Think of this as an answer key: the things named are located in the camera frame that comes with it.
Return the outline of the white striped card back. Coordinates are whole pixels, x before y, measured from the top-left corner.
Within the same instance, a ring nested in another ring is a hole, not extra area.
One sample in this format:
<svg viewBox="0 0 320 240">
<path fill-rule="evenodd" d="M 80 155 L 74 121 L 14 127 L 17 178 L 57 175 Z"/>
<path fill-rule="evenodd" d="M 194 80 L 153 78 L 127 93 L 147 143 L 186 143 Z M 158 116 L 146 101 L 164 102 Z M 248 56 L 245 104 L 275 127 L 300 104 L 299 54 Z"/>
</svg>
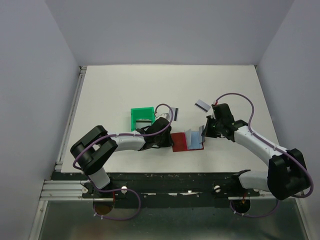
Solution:
<svg viewBox="0 0 320 240">
<path fill-rule="evenodd" d="M 179 114 L 179 108 L 177 107 L 172 107 L 172 113 L 173 113 L 173 121 L 177 121 L 178 120 L 178 114 Z"/>
</svg>

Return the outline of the green plastic card tray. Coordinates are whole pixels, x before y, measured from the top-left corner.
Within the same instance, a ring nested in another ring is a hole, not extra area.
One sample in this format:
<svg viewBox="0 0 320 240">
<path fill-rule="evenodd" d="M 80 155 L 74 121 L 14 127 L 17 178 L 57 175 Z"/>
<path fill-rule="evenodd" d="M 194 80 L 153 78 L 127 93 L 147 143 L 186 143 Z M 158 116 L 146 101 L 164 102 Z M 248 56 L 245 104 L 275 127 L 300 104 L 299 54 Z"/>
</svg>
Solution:
<svg viewBox="0 0 320 240">
<path fill-rule="evenodd" d="M 155 109 L 154 107 L 131 108 L 130 116 L 131 131 L 133 131 L 137 129 L 136 122 L 139 120 L 153 124 L 155 122 Z"/>
</svg>

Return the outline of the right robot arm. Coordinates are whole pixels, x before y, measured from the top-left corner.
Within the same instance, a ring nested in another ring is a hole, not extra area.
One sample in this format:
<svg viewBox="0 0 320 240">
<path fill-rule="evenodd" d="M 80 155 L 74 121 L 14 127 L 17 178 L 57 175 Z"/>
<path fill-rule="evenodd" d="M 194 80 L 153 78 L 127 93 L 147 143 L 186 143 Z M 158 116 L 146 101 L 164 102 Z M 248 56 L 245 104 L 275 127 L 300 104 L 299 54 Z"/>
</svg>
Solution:
<svg viewBox="0 0 320 240">
<path fill-rule="evenodd" d="M 237 143 L 262 160 L 268 168 L 267 171 L 246 169 L 235 173 L 230 183 L 230 191 L 234 195 L 241 196 L 249 189 L 256 189 L 270 192 L 282 201 L 312 188 L 304 156 L 298 149 L 277 146 L 254 132 L 247 122 L 235 120 L 226 103 L 214 104 L 212 110 L 213 114 L 206 117 L 202 136 L 226 138 Z"/>
</svg>

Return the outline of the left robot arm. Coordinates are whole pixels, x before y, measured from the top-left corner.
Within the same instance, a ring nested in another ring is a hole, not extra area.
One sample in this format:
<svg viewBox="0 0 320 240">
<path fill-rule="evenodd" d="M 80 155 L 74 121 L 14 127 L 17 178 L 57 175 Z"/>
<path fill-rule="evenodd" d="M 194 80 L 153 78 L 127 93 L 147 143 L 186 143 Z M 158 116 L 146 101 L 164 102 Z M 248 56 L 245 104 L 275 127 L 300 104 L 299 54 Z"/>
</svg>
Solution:
<svg viewBox="0 0 320 240">
<path fill-rule="evenodd" d="M 104 164 L 114 152 L 144 151 L 153 147 L 166 148 L 173 145 L 170 121 L 159 117 L 148 127 L 119 135 L 108 134 L 97 125 L 78 140 L 71 148 L 73 167 L 80 169 L 93 183 L 93 191 L 101 198 L 111 191 L 110 178 Z"/>
</svg>

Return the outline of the red card holder wallet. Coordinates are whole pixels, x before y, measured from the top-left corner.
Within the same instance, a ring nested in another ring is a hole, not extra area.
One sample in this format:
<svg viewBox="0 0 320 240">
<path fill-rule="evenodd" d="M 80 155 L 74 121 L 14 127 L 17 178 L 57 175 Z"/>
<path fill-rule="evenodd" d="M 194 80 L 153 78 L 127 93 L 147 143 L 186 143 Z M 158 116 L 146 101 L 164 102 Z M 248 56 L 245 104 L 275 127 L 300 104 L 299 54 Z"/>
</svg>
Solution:
<svg viewBox="0 0 320 240">
<path fill-rule="evenodd" d="M 192 131 L 191 129 L 185 132 L 176 132 L 171 134 L 173 140 L 173 152 L 187 152 L 204 149 L 205 137 L 201 131 Z"/>
</svg>

